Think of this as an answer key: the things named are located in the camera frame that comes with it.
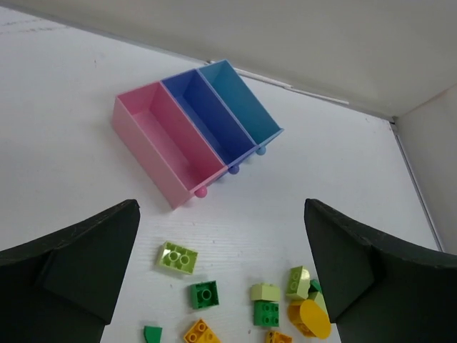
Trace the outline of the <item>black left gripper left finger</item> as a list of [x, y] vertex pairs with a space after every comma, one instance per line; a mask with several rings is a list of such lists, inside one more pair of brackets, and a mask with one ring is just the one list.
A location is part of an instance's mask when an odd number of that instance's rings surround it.
[[139, 203], [127, 199], [1, 251], [1, 341], [100, 342], [139, 222]]

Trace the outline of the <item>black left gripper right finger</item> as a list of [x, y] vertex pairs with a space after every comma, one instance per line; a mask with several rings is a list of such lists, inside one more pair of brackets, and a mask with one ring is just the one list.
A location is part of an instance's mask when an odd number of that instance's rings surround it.
[[342, 342], [455, 342], [456, 256], [347, 217], [317, 199], [304, 224]]

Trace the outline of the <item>pale lime lego piece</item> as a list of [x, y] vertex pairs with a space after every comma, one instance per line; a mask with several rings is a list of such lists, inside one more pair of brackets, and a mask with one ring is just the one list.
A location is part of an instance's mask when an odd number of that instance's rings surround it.
[[326, 303], [321, 292], [313, 291], [308, 293], [308, 298], [313, 300], [326, 314], [328, 310], [326, 308]]

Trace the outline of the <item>green lego plate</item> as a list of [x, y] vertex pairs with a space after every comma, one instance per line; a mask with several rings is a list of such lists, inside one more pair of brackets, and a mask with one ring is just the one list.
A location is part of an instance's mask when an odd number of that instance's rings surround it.
[[310, 281], [309, 292], [322, 292], [321, 285], [317, 279], [312, 279]]

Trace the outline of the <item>yellow oval lego piece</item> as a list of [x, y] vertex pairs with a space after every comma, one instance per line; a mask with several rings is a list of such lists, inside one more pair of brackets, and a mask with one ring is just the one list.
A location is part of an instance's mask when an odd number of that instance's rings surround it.
[[287, 314], [292, 325], [305, 337], [326, 339], [331, 334], [327, 313], [312, 299], [292, 301]]

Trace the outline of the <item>lime sloped lego brick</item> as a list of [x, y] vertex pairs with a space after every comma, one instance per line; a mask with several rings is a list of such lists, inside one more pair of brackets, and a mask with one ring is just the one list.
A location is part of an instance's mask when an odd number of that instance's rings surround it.
[[304, 266], [294, 267], [290, 271], [286, 296], [292, 300], [305, 300], [308, 298], [311, 275]]

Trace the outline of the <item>green curved lego piece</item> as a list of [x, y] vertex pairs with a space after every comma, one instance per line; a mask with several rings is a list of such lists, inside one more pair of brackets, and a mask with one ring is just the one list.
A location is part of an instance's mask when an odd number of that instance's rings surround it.
[[161, 327], [152, 327], [146, 325], [143, 330], [144, 339], [146, 343], [160, 343], [162, 328]]

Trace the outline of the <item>green 2x2 lego brick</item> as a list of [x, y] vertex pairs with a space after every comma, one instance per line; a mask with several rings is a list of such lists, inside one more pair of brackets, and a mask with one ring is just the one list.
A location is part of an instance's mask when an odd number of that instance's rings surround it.
[[191, 306], [195, 310], [219, 305], [216, 280], [192, 284], [189, 287]]
[[253, 323], [261, 327], [279, 327], [279, 303], [257, 300], [254, 302]]

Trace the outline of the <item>lime rounded lego brick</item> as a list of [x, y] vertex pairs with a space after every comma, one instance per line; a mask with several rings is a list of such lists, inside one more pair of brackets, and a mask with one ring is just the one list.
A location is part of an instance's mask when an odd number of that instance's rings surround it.
[[267, 301], [267, 302], [279, 302], [281, 292], [279, 287], [269, 283], [259, 283], [251, 286], [250, 300], [255, 301]]

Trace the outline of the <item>yellow printed lego brick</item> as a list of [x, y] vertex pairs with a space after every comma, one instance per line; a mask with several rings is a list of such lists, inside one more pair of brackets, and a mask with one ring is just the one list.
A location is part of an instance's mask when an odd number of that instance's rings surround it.
[[275, 330], [269, 330], [266, 333], [265, 343], [292, 343], [293, 338]]

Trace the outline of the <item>lime 2x3 lego brick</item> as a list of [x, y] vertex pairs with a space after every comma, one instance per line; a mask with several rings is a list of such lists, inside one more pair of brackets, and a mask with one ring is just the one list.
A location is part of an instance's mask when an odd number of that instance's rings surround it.
[[165, 241], [159, 249], [156, 265], [182, 274], [192, 275], [198, 255], [197, 251]]

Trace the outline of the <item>yellow striped lego brick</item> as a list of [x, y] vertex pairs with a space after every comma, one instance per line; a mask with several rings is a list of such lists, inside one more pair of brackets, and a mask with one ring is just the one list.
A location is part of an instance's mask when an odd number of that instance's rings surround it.
[[212, 331], [209, 325], [203, 320], [197, 320], [193, 326], [185, 333], [186, 343], [220, 343], [220, 339]]

